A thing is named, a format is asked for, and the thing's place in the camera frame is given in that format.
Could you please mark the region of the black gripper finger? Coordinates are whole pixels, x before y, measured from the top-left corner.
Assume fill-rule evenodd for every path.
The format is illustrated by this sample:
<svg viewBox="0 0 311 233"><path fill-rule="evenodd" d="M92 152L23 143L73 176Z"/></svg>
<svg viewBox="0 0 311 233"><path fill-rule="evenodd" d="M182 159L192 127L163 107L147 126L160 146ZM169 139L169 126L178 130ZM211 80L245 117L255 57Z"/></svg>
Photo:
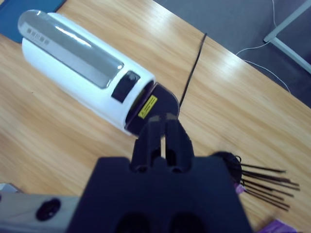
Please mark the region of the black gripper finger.
<svg viewBox="0 0 311 233"><path fill-rule="evenodd" d="M165 158L171 170L190 170L194 158L192 142L177 116L165 119Z"/></svg>
<svg viewBox="0 0 311 233"><path fill-rule="evenodd" d="M160 116L149 118L135 141L131 168L151 168L154 160L161 156L161 138L164 122Z"/></svg>

